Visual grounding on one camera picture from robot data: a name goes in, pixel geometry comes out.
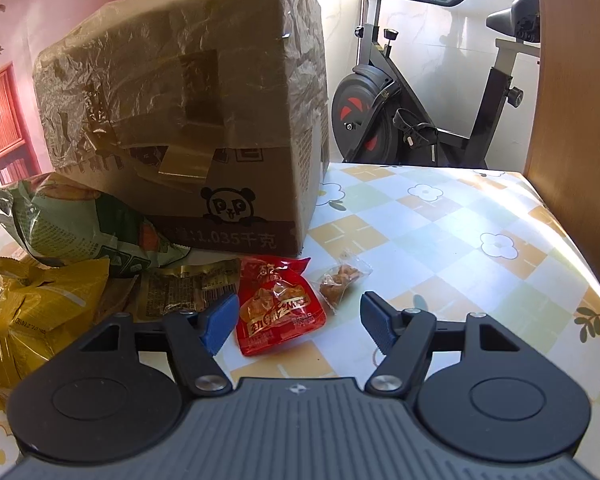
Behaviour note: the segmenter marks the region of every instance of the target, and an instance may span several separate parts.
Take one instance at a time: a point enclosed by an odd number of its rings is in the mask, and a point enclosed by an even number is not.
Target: wooden door
[[[540,79],[525,175],[600,281],[600,0],[540,6]]]
[[[0,181],[8,184],[40,172],[18,113],[11,65],[0,69]]]

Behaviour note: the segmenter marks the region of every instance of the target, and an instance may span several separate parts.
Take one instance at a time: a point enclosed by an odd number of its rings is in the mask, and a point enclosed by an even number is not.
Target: red snack package
[[[240,272],[238,345],[249,356],[320,328],[326,314],[300,274],[309,258],[247,256]]]

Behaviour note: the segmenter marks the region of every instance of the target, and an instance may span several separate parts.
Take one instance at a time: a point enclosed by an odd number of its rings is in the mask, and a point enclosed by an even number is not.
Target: tablecloth
[[[247,358],[229,338],[216,359],[234,382],[352,376],[362,385],[382,354],[360,323],[360,295],[373,290],[402,309],[419,294],[438,319],[490,314],[581,384],[592,419],[576,459],[600,477],[600,285],[519,173],[331,164],[304,242],[305,276],[317,279],[344,250],[373,273],[322,329],[275,352]],[[17,251],[0,230],[0,254]],[[429,373],[458,358],[435,354]],[[141,359],[168,372],[160,356]],[[0,412],[0,474],[17,455]]]

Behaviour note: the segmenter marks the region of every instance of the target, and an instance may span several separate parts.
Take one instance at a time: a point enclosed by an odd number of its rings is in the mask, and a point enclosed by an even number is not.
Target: panda face
[[[205,193],[206,208],[211,215],[221,219],[223,222],[239,222],[241,219],[253,216],[253,192],[249,189],[231,189],[223,187],[209,190]]]

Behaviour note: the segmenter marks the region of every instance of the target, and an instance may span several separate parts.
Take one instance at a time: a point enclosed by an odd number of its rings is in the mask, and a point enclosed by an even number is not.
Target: barcode
[[[213,301],[217,300],[220,296],[228,292],[232,292],[234,294],[237,292],[237,287],[235,283],[232,283],[231,285],[219,286],[217,288],[208,288],[207,290],[204,290],[202,292],[202,298],[205,300],[205,308],[209,306],[209,303],[212,303]]]

